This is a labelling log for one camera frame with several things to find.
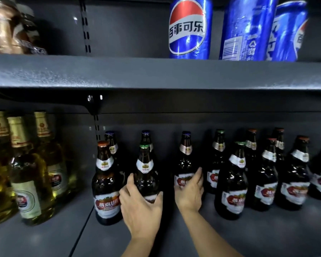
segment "blue can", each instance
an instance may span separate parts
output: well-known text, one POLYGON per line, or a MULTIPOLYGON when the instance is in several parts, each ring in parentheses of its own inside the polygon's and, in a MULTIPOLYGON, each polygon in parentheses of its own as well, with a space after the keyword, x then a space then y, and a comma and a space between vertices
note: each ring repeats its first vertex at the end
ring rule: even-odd
POLYGON ((220 60, 265 60, 278 0, 230 0, 223 19, 220 60))
POLYGON ((277 6, 266 60, 297 60, 308 21, 306 6, 306 1, 291 1, 277 6))
POLYGON ((170 58, 209 59, 212 0, 174 0, 170 10, 170 58))

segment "store shelf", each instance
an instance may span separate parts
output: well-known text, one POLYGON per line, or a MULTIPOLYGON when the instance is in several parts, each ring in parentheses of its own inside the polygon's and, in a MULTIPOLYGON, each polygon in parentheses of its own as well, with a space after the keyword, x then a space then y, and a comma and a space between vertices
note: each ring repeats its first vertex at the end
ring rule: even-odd
POLYGON ((321 63, 0 54, 0 87, 321 90, 321 63))
POLYGON ((0 224, 0 257, 68 257, 92 210, 88 186, 50 220, 29 227, 19 213, 0 224))
MULTIPOLYGON (((245 257, 321 256, 321 201, 309 198, 304 208, 296 212, 276 205, 263 213, 246 208, 239 220, 227 221, 215 212, 213 200, 214 196, 207 194, 200 213, 245 257)), ((119 257, 129 240, 130 233, 123 221, 102 226, 92 212, 73 257, 97 256, 103 249, 105 256, 119 257)), ((159 257, 198 256, 176 207, 155 244, 157 249, 154 252, 159 257)))

